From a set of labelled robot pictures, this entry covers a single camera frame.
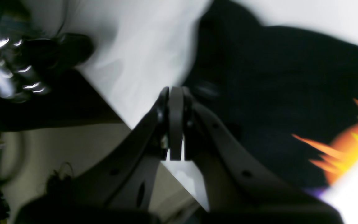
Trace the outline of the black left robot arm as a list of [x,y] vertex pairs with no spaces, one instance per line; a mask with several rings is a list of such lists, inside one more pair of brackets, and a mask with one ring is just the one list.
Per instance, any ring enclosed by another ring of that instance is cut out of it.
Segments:
[[95,50],[84,34],[48,36],[31,24],[19,0],[0,0],[0,98],[15,103],[47,95],[66,70],[81,65]]

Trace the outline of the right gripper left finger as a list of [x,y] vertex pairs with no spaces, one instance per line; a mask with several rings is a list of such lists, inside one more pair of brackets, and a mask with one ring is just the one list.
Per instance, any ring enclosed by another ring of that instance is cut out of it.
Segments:
[[51,194],[21,208],[16,224],[159,224],[148,211],[168,144],[169,88],[122,143],[102,161]]

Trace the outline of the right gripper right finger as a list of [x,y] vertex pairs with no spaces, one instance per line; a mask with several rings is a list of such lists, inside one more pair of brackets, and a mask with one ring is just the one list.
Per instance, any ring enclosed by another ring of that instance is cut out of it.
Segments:
[[280,179],[183,87],[184,155],[202,173],[202,224],[342,224],[339,212]]

